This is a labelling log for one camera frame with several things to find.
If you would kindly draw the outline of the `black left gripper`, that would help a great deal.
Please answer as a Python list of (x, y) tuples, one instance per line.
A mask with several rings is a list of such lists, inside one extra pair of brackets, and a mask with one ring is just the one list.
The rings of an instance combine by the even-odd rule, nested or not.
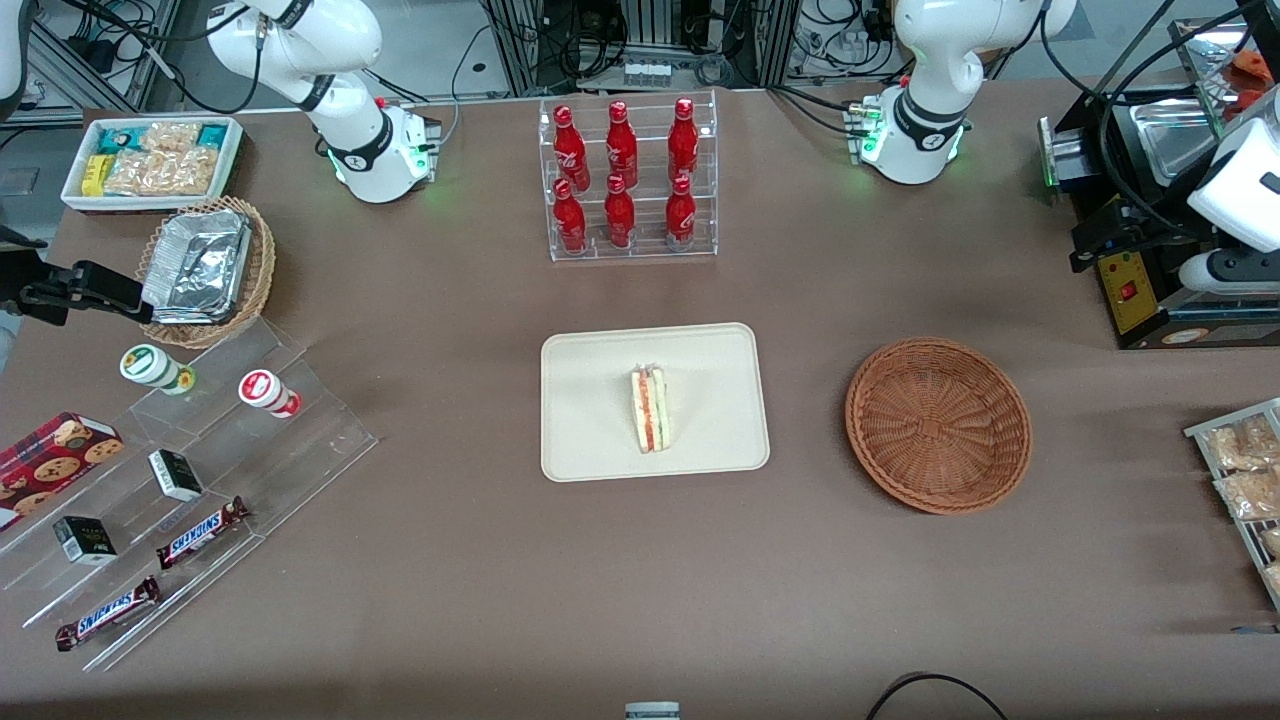
[(1153, 219), (1129, 200), (1112, 197), (1093, 208), (1071, 229), (1070, 269), (1083, 273), (1106, 258), (1189, 243), (1188, 232), (1172, 225)]

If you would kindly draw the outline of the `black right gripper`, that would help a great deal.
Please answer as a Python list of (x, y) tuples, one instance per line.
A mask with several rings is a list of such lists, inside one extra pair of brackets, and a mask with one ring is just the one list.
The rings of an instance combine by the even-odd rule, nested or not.
[(151, 324), (154, 306), (142, 299), (143, 286), (92, 261), (63, 268), (44, 261), (36, 250), (1, 254), (1, 310), (64, 325), (72, 288), (73, 309), (115, 314), (138, 324)]

